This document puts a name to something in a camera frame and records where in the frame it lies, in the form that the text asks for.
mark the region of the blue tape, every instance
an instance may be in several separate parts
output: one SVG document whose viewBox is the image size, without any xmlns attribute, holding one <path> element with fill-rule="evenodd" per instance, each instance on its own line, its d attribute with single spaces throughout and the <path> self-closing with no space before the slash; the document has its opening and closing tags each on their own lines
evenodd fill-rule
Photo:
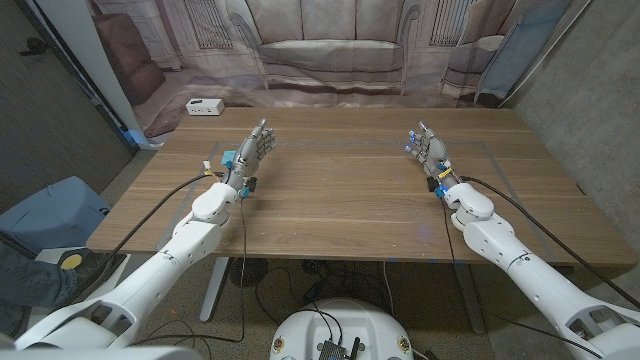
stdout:
<svg viewBox="0 0 640 360">
<path fill-rule="evenodd" d="M 227 150 L 222 155 L 222 160 L 220 161 L 221 165 L 227 166 L 227 163 L 233 161 L 233 157 L 236 156 L 235 150 Z"/>
</svg>

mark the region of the yellow object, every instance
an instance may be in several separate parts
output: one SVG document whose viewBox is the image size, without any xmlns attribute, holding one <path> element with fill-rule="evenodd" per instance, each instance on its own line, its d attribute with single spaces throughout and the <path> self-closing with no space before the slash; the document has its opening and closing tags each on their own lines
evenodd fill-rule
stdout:
<svg viewBox="0 0 640 360">
<path fill-rule="evenodd" d="M 60 268 L 62 268 L 62 270 L 75 269 L 76 266 L 80 265 L 81 263 L 82 256 L 80 254 L 73 254 L 62 261 L 62 264 L 60 264 Z"/>
<path fill-rule="evenodd" d="M 441 172 L 441 173 L 438 175 L 438 177 L 439 177 L 440 179 L 442 179 L 443 177 L 447 176 L 447 174 L 449 174 L 450 172 L 451 172 L 451 168 L 448 168 L 447 170 L 445 170 L 445 171 Z"/>
</svg>

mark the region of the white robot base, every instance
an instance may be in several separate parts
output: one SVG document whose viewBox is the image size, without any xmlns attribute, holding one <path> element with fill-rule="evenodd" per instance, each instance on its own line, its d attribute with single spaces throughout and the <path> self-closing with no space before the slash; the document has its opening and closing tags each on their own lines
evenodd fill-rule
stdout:
<svg viewBox="0 0 640 360">
<path fill-rule="evenodd" d="M 328 341 L 329 327 L 313 304 L 309 304 L 280 325 L 271 343 L 270 360 L 342 360 L 345 356 L 357 360 L 413 359 L 407 332 L 381 309 L 347 298 L 322 300 L 316 305 L 333 316 L 342 331 L 335 320 L 324 315 L 333 333 L 333 341 Z"/>
</svg>

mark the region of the wood grain surface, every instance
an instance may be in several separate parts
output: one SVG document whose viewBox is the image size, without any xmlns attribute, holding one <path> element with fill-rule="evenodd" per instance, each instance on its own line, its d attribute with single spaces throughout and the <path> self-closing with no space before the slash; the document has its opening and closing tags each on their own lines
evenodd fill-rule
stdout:
<svg viewBox="0 0 640 360">
<path fill-rule="evenodd" d="M 278 147 L 256 173 L 242 205 L 251 257 L 450 262 L 440 200 L 404 151 L 408 130 L 424 120 L 441 137 L 458 174 L 515 196 L 541 223 L 594 265 L 634 264 L 636 255 L 511 110 L 227 108 L 219 117 L 187 116 L 89 239 L 109 251 L 169 191 L 214 170 L 266 117 Z M 124 247 L 150 253 L 214 178 L 173 196 Z M 479 185 L 516 235 L 543 259 L 574 264 L 515 208 Z M 241 256 L 240 206 L 215 253 Z M 456 259 L 482 258 L 449 226 Z"/>
</svg>

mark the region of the humanoid robot hand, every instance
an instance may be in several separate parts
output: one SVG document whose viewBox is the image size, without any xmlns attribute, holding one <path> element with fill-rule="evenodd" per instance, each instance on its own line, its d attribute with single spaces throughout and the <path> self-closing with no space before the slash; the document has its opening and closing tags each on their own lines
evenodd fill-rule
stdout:
<svg viewBox="0 0 640 360">
<path fill-rule="evenodd" d="M 409 138 L 413 146 L 407 145 L 405 149 L 418 159 L 428 176 L 437 175 L 434 172 L 438 170 L 438 164 L 443 164 L 446 168 L 451 166 L 444 143 L 422 121 L 420 131 L 409 131 Z"/>
<path fill-rule="evenodd" d="M 244 176 L 253 175 L 258 170 L 260 161 L 276 147 L 276 134 L 273 133 L 273 129 L 265 130 L 266 124 L 266 119 L 260 120 L 233 157 L 232 167 L 236 164 L 243 165 Z"/>
</svg>

